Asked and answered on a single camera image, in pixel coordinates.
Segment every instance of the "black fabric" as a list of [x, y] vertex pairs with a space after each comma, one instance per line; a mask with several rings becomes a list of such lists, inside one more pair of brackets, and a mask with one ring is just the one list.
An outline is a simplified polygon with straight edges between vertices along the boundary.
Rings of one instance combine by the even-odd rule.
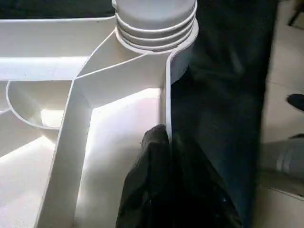
[[149, 130], [123, 187], [117, 228], [242, 227], [226, 186], [197, 143]]
[[304, 111], [304, 95], [303, 94], [291, 94], [287, 97], [287, 102], [293, 107]]
[[0, 19], [93, 18], [112, 15], [112, 0], [0, 0]]
[[246, 228], [276, 8], [276, 0], [199, 0], [193, 60], [171, 87], [173, 133], [198, 142]]
[[148, 131], [142, 154], [123, 186], [117, 228], [172, 227], [172, 171], [164, 125]]

